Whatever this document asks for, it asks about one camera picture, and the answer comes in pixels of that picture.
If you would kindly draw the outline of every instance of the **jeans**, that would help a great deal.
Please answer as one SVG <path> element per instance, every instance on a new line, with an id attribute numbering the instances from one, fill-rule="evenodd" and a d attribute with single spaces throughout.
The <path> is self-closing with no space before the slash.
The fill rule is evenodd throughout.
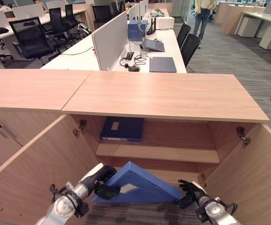
<path id="1" fill-rule="evenodd" d="M 193 35 L 197 35 L 200 23 L 202 21 L 201 30 L 199 34 L 199 38 L 202 40 L 205 32 L 206 25 L 208 23 L 208 19 L 210 16 L 210 11 L 206 8 L 201 9 L 201 13 L 196 15 L 195 29 L 193 30 Z"/>

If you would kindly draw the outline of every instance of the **blue binder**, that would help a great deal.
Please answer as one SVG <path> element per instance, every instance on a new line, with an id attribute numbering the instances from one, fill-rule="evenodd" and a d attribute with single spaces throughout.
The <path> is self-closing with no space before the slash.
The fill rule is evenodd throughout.
<path id="1" fill-rule="evenodd" d="M 132 162 L 124 165 L 106 184 L 112 188 L 121 187 L 118 197 L 112 200 L 105 200 L 94 195 L 93 202 L 161 203 L 181 198 L 179 189 L 155 177 Z"/>

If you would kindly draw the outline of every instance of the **robotic arm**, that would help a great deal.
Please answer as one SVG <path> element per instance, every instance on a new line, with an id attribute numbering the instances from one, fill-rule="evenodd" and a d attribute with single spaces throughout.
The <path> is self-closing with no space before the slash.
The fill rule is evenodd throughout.
<path id="1" fill-rule="evenodd" d="M 73 187 L 70 182 L 66 186 L 58 190 L 55 185 L 50 186 L 53 193 L 52 205 L 48 209 L 47 215 L 41 218 L 36 225 L 64 225 L 67 220 L 76 216 L 80 218 L 88 212 L 88 204 L 83 202 L 94 191 L 96 195 L 103 199 L 110 200 L 120 193 L 121 188 L 112 189 L 104 183 L 109 180 L 115 173 L 116 169 L 98 164 L 89 171 L 79 182 Z M 210 221 L 212 225 L 241 225 L 232 215 L 237 209 L 235 203 L 226 205 L 218 197 L 211 199 L 206 192 L 195 182 L 189 183 L 179 180 L 179 186 L 186 192 L 186 196 L 174 204 L 185 209 L 196 202 L 199 209 L 196 214 L 203 223 Z M 231 214 L 227 212 L 228 208 L 233 207 Z"/>
<path id="2" fill-rule="evenodd" d="M 73 215 L 77 218 L 84 216 L 88 212 L 88 204 L 83 201 L 93 191 L 104 199 L 110 200 L 116 197 L 120 188 L 111 189 L 103 184 L 116 172 L 115 168 L 100 163 L 89 171 L 75 187 L 68 182 L 65 187 L 58 190 L 52 184 L 50 191 L 53 193 L 53 204 L 48 209 L 47 215 L 41 218 L 36 225 L 64 225 Z M 61 197 L 55 201 L 55 195 L 61 195 Z"/>
<path id="3" fill-rule="evenodd" d="M 212 225 L 242 225 L 232 215 L 237 210 L 237 204 L 232 203 L 226 205 L 218 197 L 211 199 L 206 192 L 197 183 L 189 183 L 184 180 L 179 180 L 179 187 L 186 192 L 186 196 L 175 202 L 175 205 L 180 209 L 185 209 L 196 202 L 199 206 L 196 214 L 199 220 L 203 223 L 210 221 Z"/>

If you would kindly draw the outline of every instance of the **wooden countertop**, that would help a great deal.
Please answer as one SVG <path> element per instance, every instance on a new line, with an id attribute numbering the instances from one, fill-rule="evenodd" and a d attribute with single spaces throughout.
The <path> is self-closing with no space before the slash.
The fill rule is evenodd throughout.
<path id="1" fill-rule="evenodd" d="M 0 109 L 160 119 L 269 119 L 234 75 L 0 70 Z"/>
<path id="2" fill-rule="evenodd" d="M 93 71 L 64 113 L 267 122 L 234 75 Z"/>
<path id="3" fill-rule="evenodd" d="M 0 108 L 60 111 L 90 71 L 0 69 Z"/>

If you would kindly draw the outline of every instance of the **blue book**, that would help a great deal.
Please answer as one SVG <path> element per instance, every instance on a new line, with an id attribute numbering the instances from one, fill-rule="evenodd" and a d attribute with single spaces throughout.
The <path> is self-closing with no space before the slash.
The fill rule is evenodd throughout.
<path id="1" fill-rule="evenodd" d="M 162 181 L 132 162 L 128 162 L 106 185 L 121 187 L 120 194 L 111 200 L 93 196 L 95 203 L 161 203 L 172 202 L 181 198 L 180 190 Z"/>
<path id="2" fill-rule="evenodd" d="M 100 137 L 103 140 L 142 142 L 143 126 L 143 118 L 109 116 Z"/>

